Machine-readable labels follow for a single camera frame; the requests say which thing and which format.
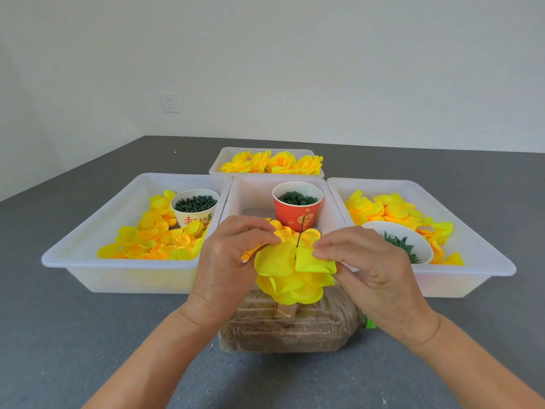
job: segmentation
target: table surface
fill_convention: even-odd
[[[41,255],[143,172],[207,174],[222,147],[304,148],[327,177],[410,179],[517,266],[429,303],[545,394],[545,154],[145,136],[0,202],[0,407],[79,407],[186,295],[92,293]],[[229,354],[217,339],[169,407],[456,408],[379,329],[335,353]]]

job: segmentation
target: wall socket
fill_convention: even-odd
[[[178,104],[178,95],[175,93],[160,93],[161,106],[164,112],[180,113],[180,106]]]

